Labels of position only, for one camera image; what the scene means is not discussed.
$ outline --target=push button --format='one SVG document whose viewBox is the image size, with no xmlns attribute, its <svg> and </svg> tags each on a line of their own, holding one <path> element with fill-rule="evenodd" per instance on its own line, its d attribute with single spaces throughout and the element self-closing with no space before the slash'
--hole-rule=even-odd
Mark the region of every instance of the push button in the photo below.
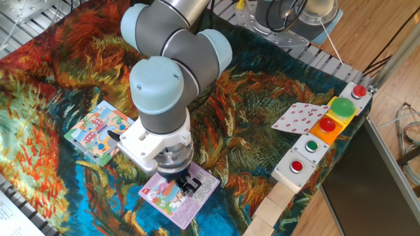
<svg viewBox="0 0 420 236">
<path fill-rule="evenodd" d="M 290 170 L 295 174 L 298 174 L 302 169 L 303 165 L 300 161 L 293 161 L 290 165 Z"/>
<path fill-rule="evenodd" d="M 314 153 L 318 149 L 318 144 L 314 141 L 309 141 L 306 143 L 304 148 L 310 153 Z"/>
<path fill-rule="evenodd" d="M 331 109 L 334 113 L 344 118 L 349 118 L 354 114 L 356 108 L 354 107 L 353 103 L 347 98 L 337 98 L 331 104 Z"/>
<path fill-rule="evenodd" d="M 335 122 L 331 118 L 324 117 L 320 120 L 320 128 L 324 132 L 333 132 L 335 130 Z"/>
<path fill-rule="evenodd" d="M 352 97 L 355 99 L 361 99 L 366 95 L 366 88 L 362 85 L 356 85 L 352 91 Z"/>
</svg>

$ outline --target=white mount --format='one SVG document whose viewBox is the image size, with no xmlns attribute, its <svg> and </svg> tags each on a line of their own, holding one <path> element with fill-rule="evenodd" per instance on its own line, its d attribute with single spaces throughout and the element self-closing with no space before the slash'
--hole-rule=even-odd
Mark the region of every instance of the white mount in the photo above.
<svg viewBox="0 0 420 236">
<path fill-rule="evenodd" d="M 118 148 L 126 154 L 145 173 L 152 175 L 158 169 L 158 162 L 154 159 L 166 147 L 191 143 L 190 113 L 186 109 L 184 124 L 170 134 L 153 134 L 148 132 L 141 123 L 140 117 L 120 136 Z"/>
</svg>

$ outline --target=light blue joint cap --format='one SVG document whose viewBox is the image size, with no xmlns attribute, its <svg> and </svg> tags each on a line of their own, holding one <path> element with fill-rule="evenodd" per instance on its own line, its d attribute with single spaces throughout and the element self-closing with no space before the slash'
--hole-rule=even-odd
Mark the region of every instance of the light blue joint cap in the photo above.
<svg viewBox="0 0 420 236">
<path fill-rule="evenodd" d="M 198 34 L 204 35 L 215 49 L 217 60 L 219 61 L 219 76 L 232 61 L 232 47 L 228 39 L 215 29 L 205 29 Z"/>
<path fill-rule="evenodd" d="M 327 26 L 326 30 L 328 33 L 331 33 L 333 31 L 334 27 L 337 25 L 341 17 L 343 16 L 343 11 L 339 9 L 337 12 L 337 15 L 335 15 L 335 18 L 333 21 Z M 312 43 L 315 43 L 317 45 L 321 45 L 325 40 L 327 39 L 327 34 L 323 31 L 321 34 L 319 34 L 314 40 L 312 40 Z"/>
<path fill-rule="evenodd" d="M 174 61 L 153 56 L 134 65 L 130 73 L 130 89 L 138 110 L 157 115 L 179 101 L 184 90 L 184 77 Z"/>
<path fill-rule="evenodd" d="M 124 40 L 138 51 L 140 50 L 136 43 L 136 23 L 140 12 L 146 7 L 148 5 L 142 3 L 135 4 L 124 13 L 123 19 L 121 20 L 120 28 Z"/>
</svg>

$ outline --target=van gogh painting fabric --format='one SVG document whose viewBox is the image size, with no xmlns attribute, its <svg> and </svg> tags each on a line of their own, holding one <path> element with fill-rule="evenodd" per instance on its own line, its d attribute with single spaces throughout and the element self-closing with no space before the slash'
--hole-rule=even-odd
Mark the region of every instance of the van gogh painting fabric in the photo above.
<svg viewBox="0 0 420 236">
<path fill-rule="evenodd" d="M 137 118 L 129 73 L 145 56 L 119 31 L 133 4 L 89 1 L 0 61 L 0 173 L 63 235 L 241 235 L 272 189 L 270 173 L 299 138 L 270 126 L 291 104 L 326 104 L 346 84 L 216 18 L 215 29 L 230 41 L 234 58 L 209 99 L 189 108 L 194 162 L 220 186 L 180 230 L 139 197 L 149 176 L 128 158 L 118 154 L 102 168 L 64 138 L 103 100 Z M 331 146 L 275 234 L 291 235 L 368 109 Z"/>
</svg>

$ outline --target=card with lips pattern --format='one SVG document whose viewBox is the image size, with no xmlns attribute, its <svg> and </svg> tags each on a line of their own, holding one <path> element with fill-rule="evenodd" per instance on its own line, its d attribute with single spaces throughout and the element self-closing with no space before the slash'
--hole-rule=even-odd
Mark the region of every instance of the card with lips pattern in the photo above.
<svg viewBox="0 0 420 236">
<path fill-rule="evenodd" d="M 321 119 L 331 106 L 304 104 L 297 102 L 293 104 L 271 127 L 294 134 L 306 134 Z"/>
</svg>

